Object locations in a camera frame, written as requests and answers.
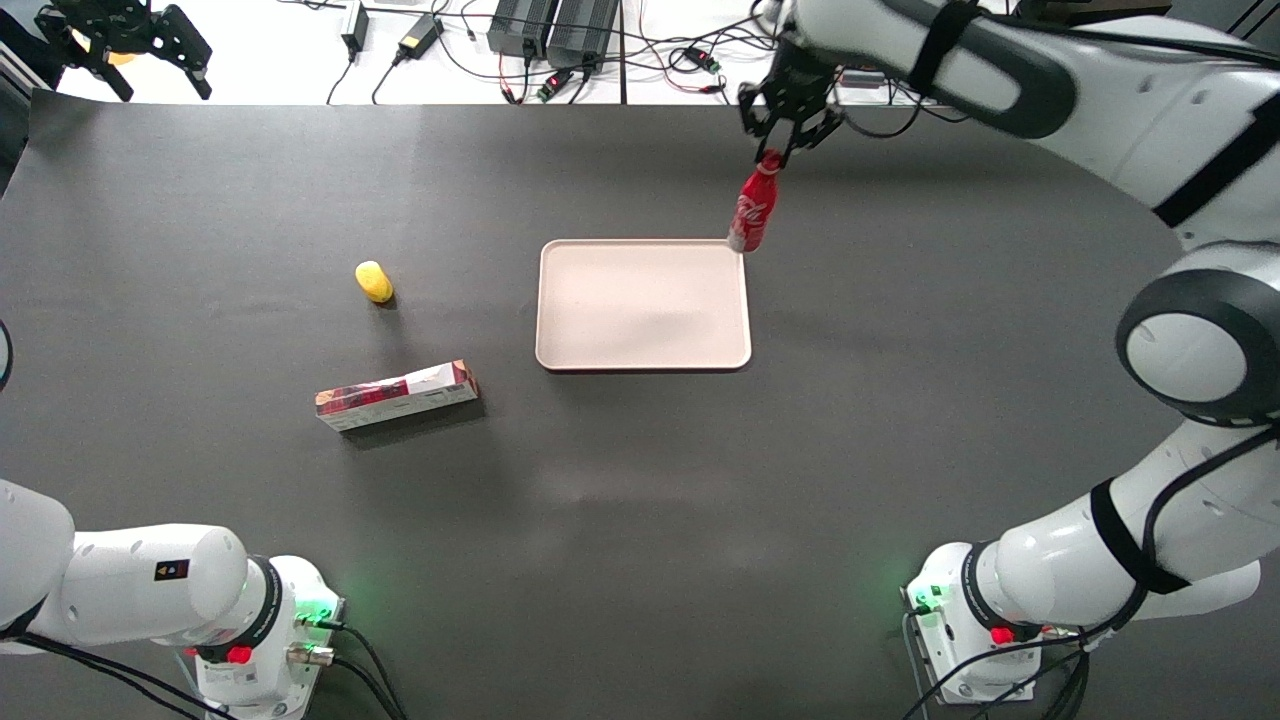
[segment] red and white box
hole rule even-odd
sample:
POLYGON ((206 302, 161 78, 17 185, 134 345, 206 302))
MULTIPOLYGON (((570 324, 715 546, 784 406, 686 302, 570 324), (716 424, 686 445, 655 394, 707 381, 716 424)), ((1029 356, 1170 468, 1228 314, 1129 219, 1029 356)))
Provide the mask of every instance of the red and white box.
POLYGON ((316 418, 349 430, 480 397, 480 386, 462 360, 358 386, 316 393, 316 418))

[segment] white table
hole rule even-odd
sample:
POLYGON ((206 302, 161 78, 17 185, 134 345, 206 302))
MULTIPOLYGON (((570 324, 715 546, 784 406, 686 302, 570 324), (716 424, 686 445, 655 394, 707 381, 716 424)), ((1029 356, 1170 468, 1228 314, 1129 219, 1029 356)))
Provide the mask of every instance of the white table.
MULTIPOLYGON (((1004 12, 1004 0, 982 0, 993 12, 1004 12)), ((415 9, 404 3, 366 3, 375 8, 415 9)), ((214 49, 209 65, 209 82, 214 94, 209 102, 221 105, 323 105, 338 76, 347 65, 347 51, 338 38, 344 10, 326 8, 310 10, 298 4, 275 0, 178 0, 178 5, 214 49)), ((452 0, 445 12, 458 13, 463 0, 452 0)), ((422 1, 416 8, 426 9, 422 1)), ((492 14, 497 0, 477 0, 467 14, 492 14)), ((639 32, 641 9, 646 37, 696 36, 746 17, 749 0, 623 0, 626 29, 639 32)), ((404 31, 413 24, 415 15, 370 13, 365 51, 360 54, 346 79, 334 92, 334 105, 370 102, 370 95, 396 54, 396 46, 404 31)), ((467 38, 461 18, 444 18, 445 32, 442 42, 453 58, 477 73, 495 74, 498 56, 489 51, 484 31, 488 18, 470 18, 476 40, 467 38)), ((640 50, 636 38, 627 38, 627 53, 640 50)), ((678 45, 659 46, 662 60, 678 45)), ((618 47, 614 35, 613 49, 618 47)), ((716 50, 723 65, 727 92, 732 99, 739 83, 759 81, 768 72, 771 54, 732 42, 716 50)), ((636 55, 635 61, 657 65, 652 53, 636 55)), ((547 69, 545 63, 535 63, 534 69, 547 69)), ((120 68, 133 86, 133 102, 188 104, 200 102, 196 91, 178 68, 150 55, 136 58, 120 68)), ((524 65, 517 59, 506 61, 506 74, 516 92, 520 92, 524 65)), ((709 74, 673 76, 685 85, 710 85, 709 74)), ((636 105, 716 105, 719 95, 681 92, 663 79, 662 73, 628 67, 626 70, 627 101, 636 105)), ((620 102, 621 73, 617 63, 605 65, 595 76, 577 102, 620 102)), ((530 83, 530 99, 541 85, 540 78, 530 83)), ((576 90, 571 86, 553 99, 566 102, 576 90)), ((59 91, 91 100, 115 101, 108 86, 84 69, 69 70, 59 91)), ((844 104, 883 105, 888 100, 882 90, 841 90, 844 104)), ((421 60, 406 61, 392 70, 378 102, 394 104, 488 104, 504 102, 495 79, 481 79, 456 67, 439 45, 421 60)))

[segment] red bottle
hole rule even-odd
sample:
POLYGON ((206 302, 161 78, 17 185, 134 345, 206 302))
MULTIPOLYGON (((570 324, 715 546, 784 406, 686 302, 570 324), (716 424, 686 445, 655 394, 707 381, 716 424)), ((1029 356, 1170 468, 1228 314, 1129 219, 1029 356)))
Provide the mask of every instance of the red bottle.
POLYGON ((782 167, 782 154, 769 149, 746 178, 742 193, 737 196, 733 222, 728 227, 728 245, 739 252, 751 252, 764 240, 764 225, 778 201, 777 173, 782 167))

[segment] yellow object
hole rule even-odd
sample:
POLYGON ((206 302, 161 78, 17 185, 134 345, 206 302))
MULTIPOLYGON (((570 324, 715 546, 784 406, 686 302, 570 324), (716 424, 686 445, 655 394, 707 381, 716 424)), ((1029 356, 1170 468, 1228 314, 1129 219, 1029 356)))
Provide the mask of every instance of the yellow object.
POLYGON ((356 282, 374 302, 387 302, 396 295, 392 279, 383 272, 383 266, 372 260, 356 265, 356 282))
MULTIPOLYGON (((88 38, 81 35, 81 31, 72 28, 72 37, 76 38, 76 42, 79 44, 79 46, 83 47, 86 53, 88 51, 88 38)), ((134 58, 137 58, 137 55, 131 55, 127 53, 108 53, 106 61, 108 64, 111 65, 123 65, 125 63, 133 61, 134 58)))

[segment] red button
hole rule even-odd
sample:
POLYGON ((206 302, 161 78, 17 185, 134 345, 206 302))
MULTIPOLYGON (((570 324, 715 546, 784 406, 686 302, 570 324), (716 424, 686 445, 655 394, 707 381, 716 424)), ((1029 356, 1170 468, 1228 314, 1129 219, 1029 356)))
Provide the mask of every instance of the red button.
POLYGON ((227 662, 232 662, 234 665, 244 665, 252 656, 253 656, 253 648, 238 644, 227 651, 227 662))

